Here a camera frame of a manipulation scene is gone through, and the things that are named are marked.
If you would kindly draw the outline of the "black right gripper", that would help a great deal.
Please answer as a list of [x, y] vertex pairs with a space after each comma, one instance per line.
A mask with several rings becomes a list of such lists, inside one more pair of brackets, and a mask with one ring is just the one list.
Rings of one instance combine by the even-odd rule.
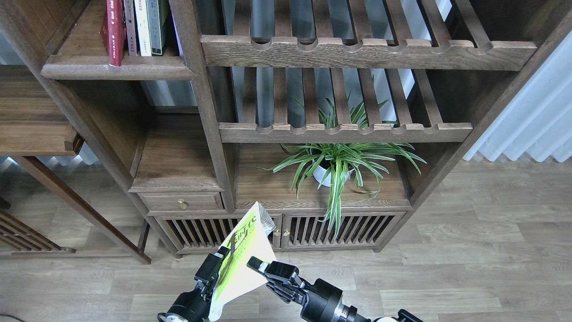
[[255, 256], [247, 261], [247, 267], [259, 272], [267, 280], [267, 288], [285, 303], [302, 306], [300, 317], [307, 322], [343, 322], [344, 305], [342, 290], [323, 279], [310, 285], [302, 279], [294, 265], [272, 261], [266, 263]]

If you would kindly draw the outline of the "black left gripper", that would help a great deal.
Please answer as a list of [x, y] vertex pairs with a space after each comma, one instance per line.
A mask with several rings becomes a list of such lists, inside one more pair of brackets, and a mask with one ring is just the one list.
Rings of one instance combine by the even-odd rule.
[[191, 292], [181, 293], [168, 312], [157, 314], [159, 322], [207, 322], [213, 288], [219, 278], [221, 265], [230, 249], [224, 246], [208, 254], [196, 272], [198, 282]]

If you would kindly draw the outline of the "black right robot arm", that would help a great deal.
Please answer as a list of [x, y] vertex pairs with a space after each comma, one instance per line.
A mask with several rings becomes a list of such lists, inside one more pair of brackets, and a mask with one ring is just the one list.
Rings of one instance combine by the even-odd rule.
[[302, 306], [300, 317], [307, 322], [369, 322], [361, 316], [355, 306], [342, 302], [342, 290], [323, 279], [314, 284], [299, 277], [299, 269], [294, 265], [272, 261], [266, 263], [254, 256], [247, 267], [262, 274], [266, 287], [286, 303], [296, 302]]

